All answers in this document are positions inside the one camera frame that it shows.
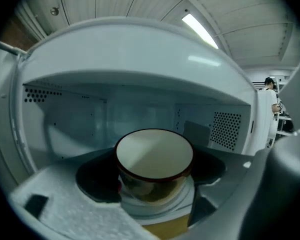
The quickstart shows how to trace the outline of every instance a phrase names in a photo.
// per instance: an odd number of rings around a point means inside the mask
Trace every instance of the fluorescent light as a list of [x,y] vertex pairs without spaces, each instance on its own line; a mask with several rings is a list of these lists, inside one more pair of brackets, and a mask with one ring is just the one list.
[[189,25],[206,43],[218,49],[217,44],[213,40],[213,38],[209,35],[206,29],[193,17],[190,13],[183,17],[182,20]]
[[211,59],[207,59],[207,58],[203,58],[203,57],[197,57],[197,56],[189,56],[188,57],[189,61],[193,61],[193,62],[199,62],[202,64],[206,64],[206,65],[211,65],[214,67],[219,67],[221,65],[220,62],[211,60]]

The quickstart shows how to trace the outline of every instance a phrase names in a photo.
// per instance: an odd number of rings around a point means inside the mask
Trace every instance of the perforated vent panel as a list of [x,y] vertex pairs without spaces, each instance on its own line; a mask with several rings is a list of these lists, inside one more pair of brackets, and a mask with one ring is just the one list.
[[210,141],[234,151],[239,134],[240,123],[240,114],[214,112]]

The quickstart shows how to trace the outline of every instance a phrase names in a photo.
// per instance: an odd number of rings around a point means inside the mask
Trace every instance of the man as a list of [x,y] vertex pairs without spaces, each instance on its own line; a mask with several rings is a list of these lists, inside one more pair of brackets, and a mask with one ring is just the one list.
[[277,95],[274,91],[275,88],[275,82],[271,77],[267,77],[264,81],[264,88],[263,90],[266,90],[271,93],[271,109],[273,113],[280,112],[282,110],[282,103],[280,102],[278,104],[277,101]]

